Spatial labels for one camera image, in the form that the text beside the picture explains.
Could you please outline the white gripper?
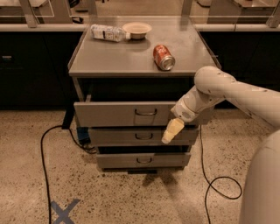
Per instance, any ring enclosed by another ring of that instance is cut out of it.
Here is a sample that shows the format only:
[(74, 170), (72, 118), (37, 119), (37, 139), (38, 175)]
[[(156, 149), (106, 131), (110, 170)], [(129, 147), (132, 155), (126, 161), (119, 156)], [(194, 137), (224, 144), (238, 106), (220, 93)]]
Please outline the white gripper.
[(177, 117), (171, 119), (164, 131), (162, 142), (169, 144), (171, 140), (185, 127), (185, 123), (194, 121), (200, 113), (223, 102), (221, 97), (204, 94), (193, 86), (173, 106), (171, 112)]

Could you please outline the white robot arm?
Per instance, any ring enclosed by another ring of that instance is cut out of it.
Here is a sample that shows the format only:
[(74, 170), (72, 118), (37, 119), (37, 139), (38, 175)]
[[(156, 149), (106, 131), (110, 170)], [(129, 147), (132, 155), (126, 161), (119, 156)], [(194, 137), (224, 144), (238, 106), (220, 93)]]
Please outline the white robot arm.
[(214, 66), (194, 75), (194, 86), (171, 109), (162, 142), (168, 144), (204, 110), (228, 101), (272, 128), (253, 156), (241, 203), (240, 224), (280, 224), (280, 93), (239, 82)]

